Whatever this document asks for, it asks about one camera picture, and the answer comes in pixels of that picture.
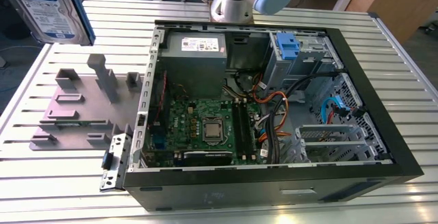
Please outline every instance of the black computer chassis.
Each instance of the black computer chassis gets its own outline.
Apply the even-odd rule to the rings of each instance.
[[[404,137],[396,127],[372,82],[338,29],[276,25],[237,25],[201,22],[157,21],[182,28],[210,26],[260,26],[324,31],[344,62],[366,110],[372,116],[393,164],[325,166],[245,170],[127,172],[125,189],[149,211],[210,209],[310,202],[348,201],[389,184],[400,184],[424,175]],[[316,190],[318,197],[309,194]]]

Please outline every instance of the cpu socket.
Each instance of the cpu socket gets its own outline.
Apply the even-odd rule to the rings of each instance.
[[[221,117],[203,118],[203,142],[215,146],[225,140],[224,119]]]

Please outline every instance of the green circuit board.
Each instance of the green circuit board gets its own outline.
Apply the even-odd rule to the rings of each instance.
[[[245,104],[250,120],[260,114],[257,104]],[[224,140],[209,143],[205,141],[203,120],[217,119],[222,123]],[[236,127],[233,119],[233,102],[230,100],[175,100],[171,102],[170,127],[166,136],[165,151],[205,150],[233,152],[234,165],[253,165],[260,163],[254,156],[240,156],[237,151]],[[254,129],[250,127],[253,148],[257,148]],[[166,153],[155,154],[155,161],[161,167],[173,167],[174,159]]]

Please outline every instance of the power supply label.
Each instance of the power supply label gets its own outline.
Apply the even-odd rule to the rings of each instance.
[[[22,0],[22,2],[41,30],[50,37],[75,37],[59,0]]]
[[[183,38],[182,51],[220,51],[217,38]]]

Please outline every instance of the metal table surface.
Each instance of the metal table surface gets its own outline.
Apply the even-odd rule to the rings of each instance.
[[[155,19],[209,21],[206,5],[85,0],[97,44],[46,45],[0,118],[0,222],[421,223],[438,221],[438,94],[378,19],[365,13],[286,9],[256,23],[342,30],[425,171],[402,185],[342,203],[147,213],[127,194],[99,193],[103,151],[31,151],[59,68],[93,74],[103,53],[117,74],[146,72]]]

